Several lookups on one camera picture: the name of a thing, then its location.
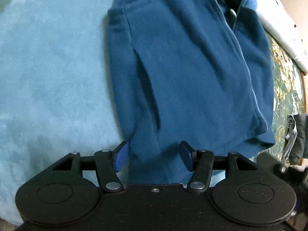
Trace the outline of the blue fleece jacket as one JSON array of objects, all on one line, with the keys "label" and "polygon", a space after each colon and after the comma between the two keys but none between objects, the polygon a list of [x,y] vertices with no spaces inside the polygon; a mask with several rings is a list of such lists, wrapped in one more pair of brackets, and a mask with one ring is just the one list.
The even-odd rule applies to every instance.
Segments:
[{"label": "blue fleece jacket", "polygon": [[115,0],[114,99],[132,184],[187,182],[179,144],[246,157],[275,144],[270,48],[257,0]]}]

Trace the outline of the teal floral bed sheet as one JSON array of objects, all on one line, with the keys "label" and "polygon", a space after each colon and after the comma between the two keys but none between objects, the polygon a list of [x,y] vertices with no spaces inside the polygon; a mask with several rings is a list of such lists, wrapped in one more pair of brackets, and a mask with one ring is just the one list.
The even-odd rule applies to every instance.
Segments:
[{"label": "teal floral bed sheet", "polygon": [[[9,223],[23,224],[15,195],[35,175],[65,155],[125,141],[109,59],[114,1],[1,1],[1,219]],[[275,144],[265,149],[273,149],[285,128],[273,129],[276,114],[300,111],[302,86],[299,74],[283,74],[285,53],[268,44]]]}]

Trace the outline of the light blue floral quilt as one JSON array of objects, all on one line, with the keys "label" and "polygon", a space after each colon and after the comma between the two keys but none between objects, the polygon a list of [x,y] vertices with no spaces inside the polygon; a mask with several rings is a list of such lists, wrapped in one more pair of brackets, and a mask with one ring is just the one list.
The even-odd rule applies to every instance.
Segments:
[{"label": "light blue floral quilt", "polygon": [[307,38],[280,0],[257,0],[257,14],[264,28],[307,74]]}]

